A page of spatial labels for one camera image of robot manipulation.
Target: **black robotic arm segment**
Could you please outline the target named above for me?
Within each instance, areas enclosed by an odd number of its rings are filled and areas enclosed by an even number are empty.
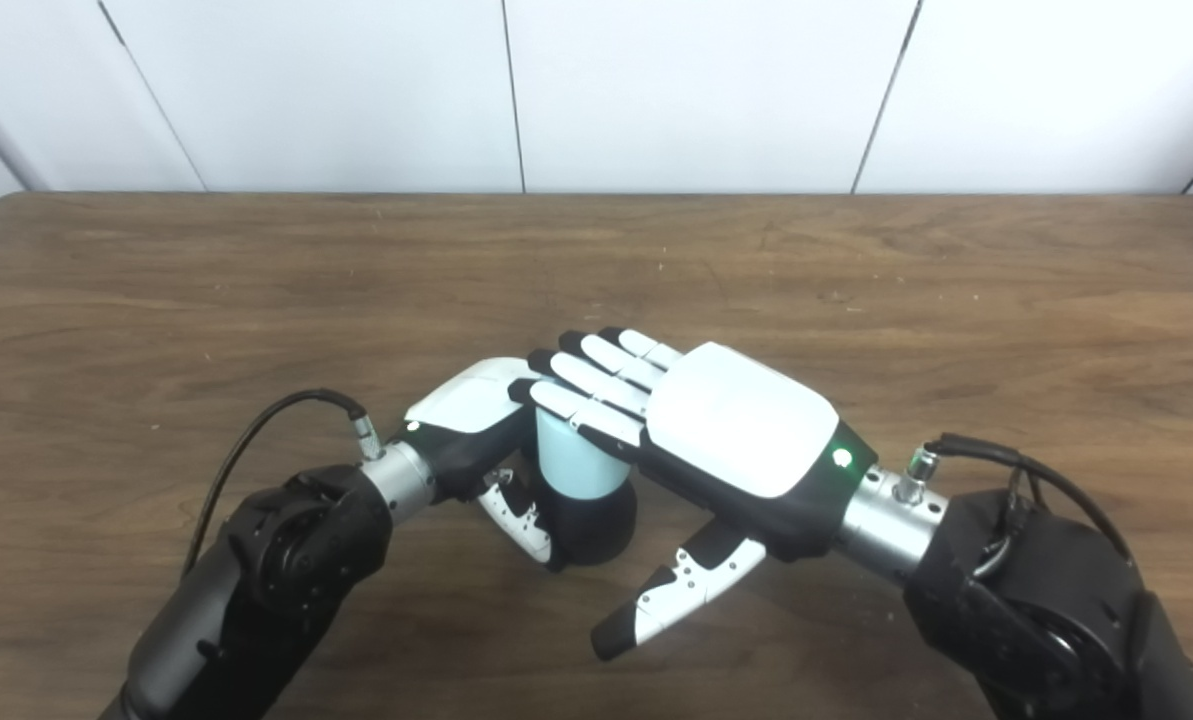
[[[1015,489],[957,496],[903,601],[1002,720],[1193,720],[1193,665],[1117,546]]]
[[[390,536],[382,497],[354,466],[245,498],[135,644],[103,719],[262,716]]]

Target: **back of robotic hand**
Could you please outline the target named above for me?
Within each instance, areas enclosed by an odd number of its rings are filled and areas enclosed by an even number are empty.
[[[710,342],[680,354],[628,329],[565,333],[528,366],[552,380],[513,383],[513,401],[715,514],[592,631],[601,659],[766,555],[836,550],[902,588],[925,641],[976,676],[1000,719],[1193,720],[1193,665],[1120,533],[1031,457],[942,436],[894,473],[823,396]],[[1003,465],[1008,486],[944,498],[926,486],[942,457]],[[1094,527],[1053,515],[1043,483]]]

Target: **wood grain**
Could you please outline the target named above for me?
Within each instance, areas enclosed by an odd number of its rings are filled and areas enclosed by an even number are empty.
[[[962,430],[1067,471],[1193,657],[1193,197],[12,195],[0,719],[110,700],[268,401],[332,386],[395,418],[474,360],[606,324],[759,356],[889,464]],[[340,424],[277,420],[222,505],[352,457]],[[832,557],[600,664],[587,629],[704,520],[637,489],[629,552],[560,577],[471,507],[419,515],[272,715],[989,716],[892,588]]]

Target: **black fingertip pad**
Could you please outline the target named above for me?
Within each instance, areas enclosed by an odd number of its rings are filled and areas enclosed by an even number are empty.
[[[563,552],[556,552],[556,546],[551,546],[551,557],[544,564],[542,564],[549,573],[560,573],[569,566],[569,560]]]
[[[636,647],[636,601],[628,602],[592,628],[592,650],[610,662]]]
[[[636,463],[636,448],[628,447],[618,439],[610,437],[608,434],[593,429],[591,426],[579,426],[577,436],[595,445],[606,455],[618,457],[624,463]]]
[[[533,498],[528,497],[528,491],[518,479],[513,479],[511,483],[499,483],[499,492],[503,494],[503,502],[508,503],[508,510],[515,519],[523,519],[524,514],[528,511],[528,507],[533,504]]]
[[[650,592],[654,588],[661,588],[663,585],[669,585],[676,582],[678,577],[675,570],[666,565],[659,565],[659,569],[650,575],[650,579],[645,581],[645,584],[641,585],[641,594]]]
[[[586,352],[583,352],[583,337],[587,337],[588,334],[589,333],[564,331],[560,335],[560,340],[556,341],[556,345],[570,355],[583,356],[585,359],[591,360]]]
[[[531,354],[526,356],[526,364],[528,364],[528,368],[534,373],[542,373],[555,378],[556,372],[555,370],[551,370],[552,356],[556,356],[556,350],[543,350],[540,348],[539,350],[531,352]]]
[[[716,570],[722,561],[733,555],[734,551],[738,550],[738,545],[747,536],[743,536],[738,530],[712,519],[692,538],[684,541],[680,550],[688,552],[690,557],[693,557],[693,560],[706,570]]]
[[[611,343],[614,343],[614,346],[623,347],[623,342],[619,341],[619,337],[623,336],[623,331],[625,331],[625,329],[626,328],[614,328],[614,325],[610,325],[608,328],[605,328],[596,334],[599,334],[600,337],[610,341]]]
[[[528,389],[533,387],[533,383],[528,378],[520,378],[519,381],[512,381],[508,386],[508,397],[513,402],[519,402],[520,405],[534,405],[533,397],[528,396]]]

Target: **robotic arm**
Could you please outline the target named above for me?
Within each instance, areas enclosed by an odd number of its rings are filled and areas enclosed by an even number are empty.
[[[979,681],[1002,720],[1193,720],[1193,665],[1126,544],[1071,480],[1016,451],[944,436],[894,473],[826,398],[749,356],[680,354],[641,333],[565,333],[528,356],[555,381],[512,397],[715,514],[592,632],[601,659],[648,641],[749,573],[836,550],[898,585],[925,641]],[[945,498],[942,457],[1010,468]],[[1020,494],[1030,480],[1032,498]],[[1049,511],[1040,482],[1098,530]]]
[[[486,473],[533,436],[533,410],[506,387],[536,377],[523,360],[483,360],[410,406],[385,443],[345,398],[366,460],[304,470],[245,498],[214,546],[194,565],[188,559],[101,719],[262,716],[346,594],[384,564],[395,525],[451,497],[481,496]],[[332,391],[295,397],[344,399]],[[280,406],[259,416],[240,451]]]

